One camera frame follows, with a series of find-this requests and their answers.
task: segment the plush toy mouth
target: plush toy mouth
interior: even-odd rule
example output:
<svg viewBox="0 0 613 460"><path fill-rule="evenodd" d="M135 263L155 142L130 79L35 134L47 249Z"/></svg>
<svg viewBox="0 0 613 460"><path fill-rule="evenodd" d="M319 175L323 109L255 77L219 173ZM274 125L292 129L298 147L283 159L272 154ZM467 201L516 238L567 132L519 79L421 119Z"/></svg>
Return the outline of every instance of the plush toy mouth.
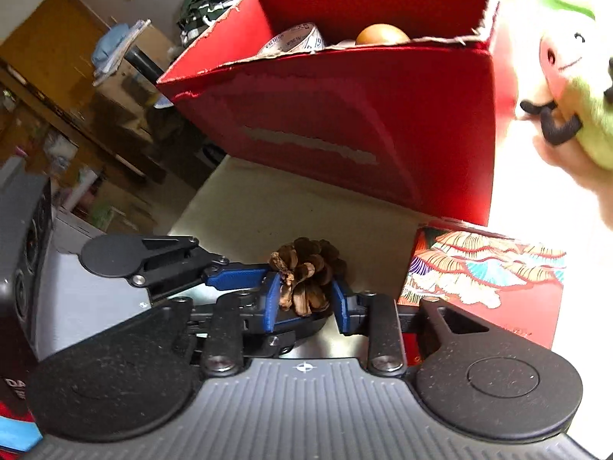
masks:
<svg viewBox="0 0 613 460"><path fill-rule="evenodd" d="M574 66L575 64L577 64L578 61L580 61L583 57L579 57L576 61L571 62L570 64L566 64L565 66L562 66L560 68L558 68L559 71L563 71L565 69L568 69L569 67Z"/></svg>

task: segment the wooden cabinet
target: wooden cabinet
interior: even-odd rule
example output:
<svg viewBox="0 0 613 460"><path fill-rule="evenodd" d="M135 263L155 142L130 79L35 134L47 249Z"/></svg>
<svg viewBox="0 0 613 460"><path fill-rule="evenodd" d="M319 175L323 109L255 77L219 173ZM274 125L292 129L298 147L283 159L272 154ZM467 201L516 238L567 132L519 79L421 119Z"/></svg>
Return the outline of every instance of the wooden cabinet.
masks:
<svg viewBox="0 0 613 460"><path fill-rule="evenodd" d="M78 0L44 0L2 44L0 58L66 113L89 103L90 57L106 27Z"/></svg>

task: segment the black tube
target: black tube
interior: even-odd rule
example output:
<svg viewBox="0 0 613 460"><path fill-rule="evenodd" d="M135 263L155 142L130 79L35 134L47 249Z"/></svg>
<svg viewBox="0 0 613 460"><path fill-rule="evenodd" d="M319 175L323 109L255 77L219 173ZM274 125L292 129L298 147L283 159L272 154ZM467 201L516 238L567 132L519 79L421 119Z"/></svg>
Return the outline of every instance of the black tube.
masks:
<svg viewBox="0 0 613 460"><path fill-rule="evenodd" d="M126 52L124 58L153 85L155 85L157 79L164 74L164 70L153 62L147 54L136 45L132 46L130 50Z"/></svg>

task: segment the torn cardboard edge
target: torn cardboard edge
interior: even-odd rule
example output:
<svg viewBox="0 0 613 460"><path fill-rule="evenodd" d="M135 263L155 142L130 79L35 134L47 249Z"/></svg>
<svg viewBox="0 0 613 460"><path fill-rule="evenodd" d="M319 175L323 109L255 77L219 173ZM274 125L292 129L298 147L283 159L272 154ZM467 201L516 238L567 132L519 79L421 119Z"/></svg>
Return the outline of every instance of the torn cardboard edge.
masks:
<svg viewBox="0 0 613 460"><path fill-rule="evenodd" d="M385 44L385 43L381 43L381 44L359 44L359 45L346 45L346 46L340 46L338 44L331 44L328 46L325 46L323 49L321 50L310 50L310 51L306 51L303 49L293 49L287 52L276 52L276 53L271 53L271 54L266 54L266 55L254 55L251 57L246 57L244 59L239 59L236 61L230 61L230 62L224 62L222 64L219 64L216 67L213 67L212 69L203 69L198 71L197 73L195 73L195 76L200 76L206 73L209 73L211 71L214 70L221 70L224 69L226 67L231 67L234 66L235 64L246 64L249 62L253 62L253 61L264 61L264 60L271 60L271 59L277 59L279 57L288 57L288 56L292 56L292 55L298 55L298 54L315 54L315 53L323 53L326 51L342 51L342 50L351 50L351 49L371 49L371 48L381 48L381 47L395 47L395 48L411 48L413 44L424 44L424 43L440 43L440 44L460 44L462 46L467 46L468 43L485 43L488 41L488 39L490 38L490 36L492 35L493 32L493 27L494 27L494 22L495 22L495 18L497 15L497 11L498 11L498 7L499 4L502 0L486 0L485 2L485 9L483 11L483 16L479 22L479 25L476 27L476 29L471 29L471 31L473 31L473 35L464 35L464 36L455 36L454 38L441 38L441 37L437 37L437 36L422 36L421 38L413 38L410 39L410 41L406 42L406 43L402 43L402 44ZM169 73L173 72L174 69L174 65L176 63L178 63L181 58L191 50L192 47L196 47L198 42L201 39L206 39L206 37L213 32L213 29L215 29L215 26L218 22L223 22L225 21L227 18L229 18L232 14L232 12L237 12L240 13L240 4L241 2L243 2L243 0L237 0L236 3L234 3L227 12L225 12L223 15L221 15L219 18L216 19L215 22L213 22L213 24L206 30L204 31L202 34L200 34L200 36L198 36L184 51L183 53L179 56L179 58L170 65L170 67L164 72L164 74L162 74L162 76L160 76L160 78L158 79L159 82L164 82L166 80L166 76ZM306 24L306 22L296 22L295 26L300 25L300 24Z"/></svg>

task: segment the colorful fan pattern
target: colorful fan pattern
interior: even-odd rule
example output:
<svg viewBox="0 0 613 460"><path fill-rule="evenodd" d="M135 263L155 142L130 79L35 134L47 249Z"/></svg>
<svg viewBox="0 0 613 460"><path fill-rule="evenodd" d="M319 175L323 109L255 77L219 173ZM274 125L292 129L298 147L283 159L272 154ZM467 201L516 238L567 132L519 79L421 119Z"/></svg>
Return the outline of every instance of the colorful fan pattern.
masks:
<svg viewBox="0 0 613 460"><path fill-rule="evenodd" d="M461 230L435 231L419 231L401 304L418 304L424 296L457 296L464 304L495 309L502 290L563 281L564 251Z"/></svg>

